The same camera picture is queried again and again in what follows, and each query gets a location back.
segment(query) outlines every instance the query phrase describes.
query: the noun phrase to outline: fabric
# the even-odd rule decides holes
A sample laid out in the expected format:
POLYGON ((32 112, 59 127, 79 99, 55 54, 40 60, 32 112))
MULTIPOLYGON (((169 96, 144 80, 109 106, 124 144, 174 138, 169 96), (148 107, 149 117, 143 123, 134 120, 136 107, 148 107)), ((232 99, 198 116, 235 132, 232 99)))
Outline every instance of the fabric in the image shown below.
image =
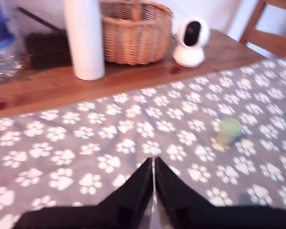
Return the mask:
POLYGON ((97 204, 150 156, 211 203, 286 207, 286 60, 0 119, 0 229, 97 204), (216 144, 221 119, 244 137, 216 144))

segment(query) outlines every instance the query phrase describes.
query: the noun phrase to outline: white thermos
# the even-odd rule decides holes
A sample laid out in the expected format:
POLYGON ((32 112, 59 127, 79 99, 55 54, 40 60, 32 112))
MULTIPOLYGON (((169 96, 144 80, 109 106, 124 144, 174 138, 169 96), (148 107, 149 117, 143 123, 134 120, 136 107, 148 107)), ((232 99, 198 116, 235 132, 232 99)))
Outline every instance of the white thermos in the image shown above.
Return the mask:
POLYGON ((65 21, 75 75, 98 80, 105 74, 98 0, 64 0, 65 21))

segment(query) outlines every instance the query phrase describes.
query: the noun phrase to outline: small green cup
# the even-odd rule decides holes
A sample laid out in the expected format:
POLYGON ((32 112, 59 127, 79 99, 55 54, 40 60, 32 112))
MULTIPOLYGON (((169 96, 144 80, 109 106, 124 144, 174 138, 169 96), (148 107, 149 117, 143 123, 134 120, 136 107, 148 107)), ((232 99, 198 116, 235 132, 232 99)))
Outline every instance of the small green cup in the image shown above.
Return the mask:
POLYGON ((229 146, 242 134, 242 130, 242 126, 236 119, 225 118, 219 124, 219 133, 216 141, 222 146, 229 146))

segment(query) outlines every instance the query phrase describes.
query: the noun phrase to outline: wooden table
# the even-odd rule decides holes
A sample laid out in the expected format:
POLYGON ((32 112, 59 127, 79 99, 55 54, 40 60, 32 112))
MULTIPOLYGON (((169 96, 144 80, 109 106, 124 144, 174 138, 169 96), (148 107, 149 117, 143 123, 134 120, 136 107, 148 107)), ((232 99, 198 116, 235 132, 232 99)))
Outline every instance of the wooden table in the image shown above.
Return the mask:
POLYGON ((196 68, 179 66, 172 57, 149 65, 106 63, 106 75, 97 81, 75 77, 72 66, 27 69, 0 83, 0 117, 65 106, 138 88, 182 80, 210 72, 238 68, 264 59, 220 31, 211 31, 205 61, 196 68))

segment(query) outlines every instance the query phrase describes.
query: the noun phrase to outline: security camera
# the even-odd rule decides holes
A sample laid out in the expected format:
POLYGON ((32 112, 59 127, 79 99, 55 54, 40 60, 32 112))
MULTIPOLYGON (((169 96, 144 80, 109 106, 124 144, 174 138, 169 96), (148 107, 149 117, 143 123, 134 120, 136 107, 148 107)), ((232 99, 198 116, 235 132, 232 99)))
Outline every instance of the security camera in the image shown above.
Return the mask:
POLYGON ((194 68, 204 61, 202 47, 206 45, 210 37, 210 30, 204 20, 190 18, 179 28, 177 42, 173 57, 178 64, 188 68, 194 68))

